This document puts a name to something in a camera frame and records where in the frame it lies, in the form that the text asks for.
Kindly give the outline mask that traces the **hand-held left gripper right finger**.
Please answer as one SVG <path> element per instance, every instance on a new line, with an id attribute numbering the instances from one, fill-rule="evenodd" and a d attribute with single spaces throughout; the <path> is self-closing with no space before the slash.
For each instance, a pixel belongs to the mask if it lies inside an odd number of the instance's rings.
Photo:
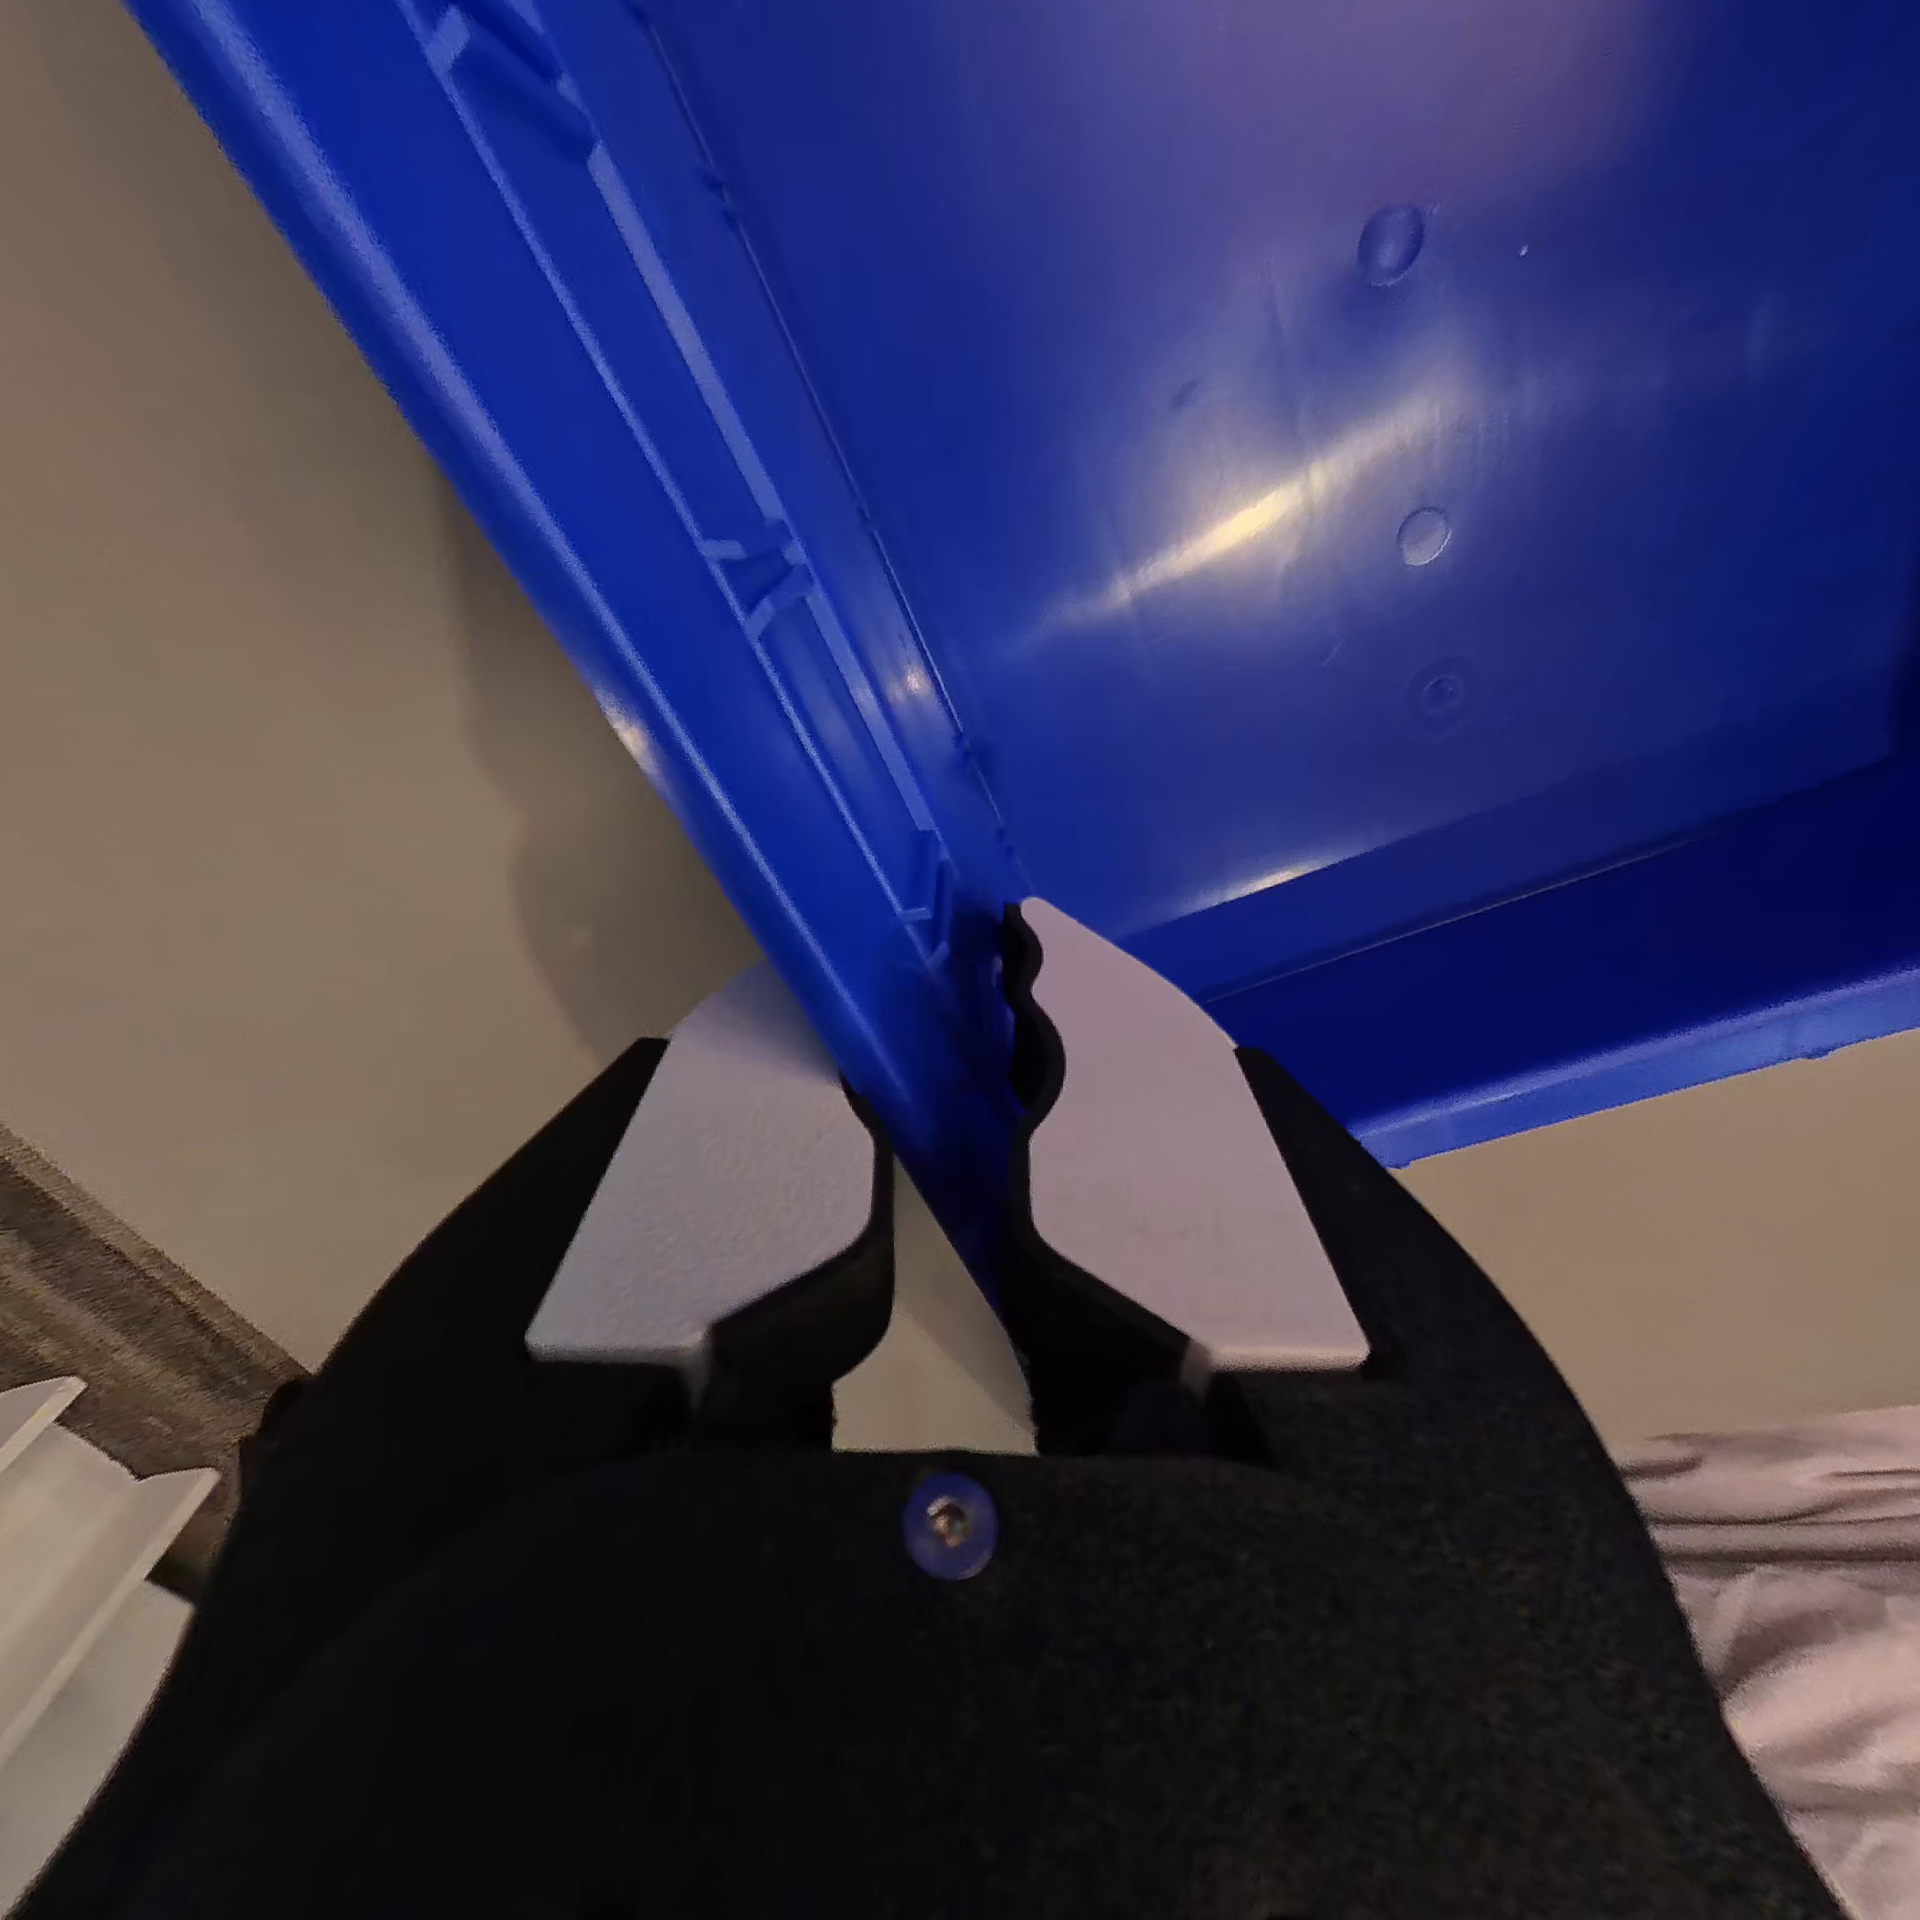
<path id="1" fill-rule="evenodd" d="M 1230 1035 L 1044 897 L 1000 913 L 1000 1321 L 1040 1453 L 1206 1453 L 1240 1382 L 1358 1377 L 1368 1334 Z"/>

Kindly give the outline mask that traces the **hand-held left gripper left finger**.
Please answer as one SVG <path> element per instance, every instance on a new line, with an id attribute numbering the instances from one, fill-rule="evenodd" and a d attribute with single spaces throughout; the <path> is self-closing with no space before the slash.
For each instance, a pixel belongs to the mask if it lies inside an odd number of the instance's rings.
<path id="1" fill-rule="evenodd" d="M 797 995 L 756 963 L 666 1039 L 526 1329 L 666 1385 L 706 1448 L 828 1453 L 890 1330 L 896 1156 Z"/>

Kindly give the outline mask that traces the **blue plastic bin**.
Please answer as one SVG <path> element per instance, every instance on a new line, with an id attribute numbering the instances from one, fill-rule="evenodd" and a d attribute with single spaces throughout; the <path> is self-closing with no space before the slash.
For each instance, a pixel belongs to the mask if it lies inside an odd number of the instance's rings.
<path id="1" fill-rule="evenodd" d="M 1020 891 L 1387 1164 L 1914 1027 L 1914 6 L 128 6 L 966 1257 Z"/>

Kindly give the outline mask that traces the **person's grey clothing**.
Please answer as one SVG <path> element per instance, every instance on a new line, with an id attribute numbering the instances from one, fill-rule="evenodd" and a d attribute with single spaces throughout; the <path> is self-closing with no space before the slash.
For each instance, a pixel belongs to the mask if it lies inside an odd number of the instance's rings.
<path id="1" fill-rule="evenodd" d="M 1849 1915 L 1916 1915 L 1916 1406 L 1615 1453 L 1730 1725 Z"/>

